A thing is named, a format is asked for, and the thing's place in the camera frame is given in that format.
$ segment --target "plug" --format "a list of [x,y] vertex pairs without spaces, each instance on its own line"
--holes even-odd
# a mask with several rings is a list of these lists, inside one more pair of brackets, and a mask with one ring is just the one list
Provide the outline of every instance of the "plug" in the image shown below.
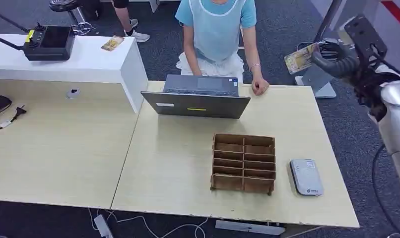
[[22,105],[21,107],[16,108],[16,115],[14,115],[13,119],[10,122],[13,122],[16,120],[20,115],[27,113],[25,109],[23,109],[25,105]]

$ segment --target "bracelet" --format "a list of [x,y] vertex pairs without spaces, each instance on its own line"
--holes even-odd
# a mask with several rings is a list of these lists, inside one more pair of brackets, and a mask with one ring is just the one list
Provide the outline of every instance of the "bracelet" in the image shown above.
[[255,64],[253,64],[251,67],[250,67],[250,72],[251,72],[251,69],[253,68],[253,67],[262,67],[259,63],[255,63]]

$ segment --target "white power bank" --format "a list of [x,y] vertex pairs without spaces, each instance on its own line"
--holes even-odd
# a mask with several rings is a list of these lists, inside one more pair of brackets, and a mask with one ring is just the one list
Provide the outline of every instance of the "white power bank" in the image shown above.
[[314,160],[291,160],[290,165],[296,190],[299,194],[305,196],[323,195],[323,185]]

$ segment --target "red stripe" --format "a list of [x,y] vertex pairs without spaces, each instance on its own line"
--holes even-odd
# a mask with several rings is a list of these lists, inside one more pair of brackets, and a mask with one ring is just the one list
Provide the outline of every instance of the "red stripe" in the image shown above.
[[393,16],[400,22],[400,8],[393,1],[382,1],[381,2]]

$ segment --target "stool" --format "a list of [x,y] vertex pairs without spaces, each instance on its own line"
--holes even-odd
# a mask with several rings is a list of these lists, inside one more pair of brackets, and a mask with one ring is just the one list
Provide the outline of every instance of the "stool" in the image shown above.
[[[94,27],[92,27],[90,23],[85,22],[83,15],[81,14],[80,6],[77,0],[50,0],[50,9],[56,12],[63,12],[63,11],[68,12],[74,23],[74,25],[72,25],[71,27],[73,28],[75,35],[82,36],[87,34],[92,29],[95,29]],[[78,10],[80,16],[82,17],[83,22],[79,22],[76,19],[74,13],[72,12],[74,9]]]

